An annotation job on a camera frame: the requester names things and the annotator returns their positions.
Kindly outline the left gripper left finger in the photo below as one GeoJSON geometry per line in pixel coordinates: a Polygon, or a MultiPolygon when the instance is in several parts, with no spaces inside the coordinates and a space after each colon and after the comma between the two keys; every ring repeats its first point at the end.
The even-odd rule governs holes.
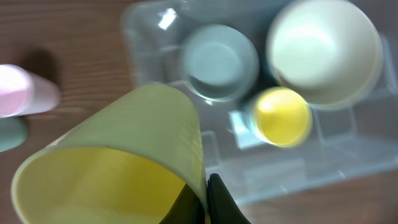
{"type": "Polygon", "coordinates": [[[205,211],[200,199],[187,184],[160,224],[205,224],[205,211]]]}

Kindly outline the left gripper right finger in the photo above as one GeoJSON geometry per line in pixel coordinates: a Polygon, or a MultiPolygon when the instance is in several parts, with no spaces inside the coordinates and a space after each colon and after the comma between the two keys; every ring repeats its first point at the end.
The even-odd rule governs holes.
{"type": "Polygon", "coordinates": [[[207,202],[212,224],[250,224],[226,188],[221,177],[213,173],[209,176],[207,202]]]}

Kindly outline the yellow plastic cup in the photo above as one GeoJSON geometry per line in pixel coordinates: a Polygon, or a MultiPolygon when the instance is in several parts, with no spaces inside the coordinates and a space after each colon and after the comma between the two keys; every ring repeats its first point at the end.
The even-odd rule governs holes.
{"type": "Polygon", "coordinates": [[[28,157],[11,198],[23,223],[160,223],[185,184],[206,216],[198,112],[180,90],[153,83],[28,157]]]}
{"type": "Polygon", "coordinates": [[[277,147],[294,147],[312,130],[312,111],[295,91],[284,87],[264,90],[244,108],[246,125],[255,137],[277,147]]]}

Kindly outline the light grey-blue bowl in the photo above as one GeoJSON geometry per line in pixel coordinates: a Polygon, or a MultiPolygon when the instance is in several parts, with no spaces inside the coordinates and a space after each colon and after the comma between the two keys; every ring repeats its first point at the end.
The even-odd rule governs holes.
{"type": "Polygon", "coordinates": [[[221,24],[189,34],[181,44],[178,65],[188,89],[212,101],[240,99],[259,74],[253,43],[240,31],[221,24]]]}

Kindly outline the clear plastic storage bin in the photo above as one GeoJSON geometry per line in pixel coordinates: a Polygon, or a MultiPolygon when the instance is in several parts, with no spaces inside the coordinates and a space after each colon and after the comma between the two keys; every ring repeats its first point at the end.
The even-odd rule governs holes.
{"type": "Polygon", "coordinates": [[[159,82],[185,93],[199,117],[206,173],[223,179],[236,203],[258,202],[397,168],[397,2],[357,1],[379,31],[382,75],[363,100],[336,110],[314,108],[313,128],[301,144],[281,148],[246,127],[244,100],[215,102],[182,80],[180,46],[205,24],[225,24],[263,54],[265,36],[285,1],[143,1],[121,16],[121,30],[137,85],[159,82]]]}

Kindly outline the large beige bowl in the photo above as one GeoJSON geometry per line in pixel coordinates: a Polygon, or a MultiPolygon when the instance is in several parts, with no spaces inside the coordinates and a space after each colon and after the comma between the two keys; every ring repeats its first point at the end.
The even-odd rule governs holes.
{"type": "Polygon", "coordinates": [[[370,94],[384,63],[379,32],[350,1],[290,3],[272,21],[265,50],[278,84],[326,110],[370,94]]]}

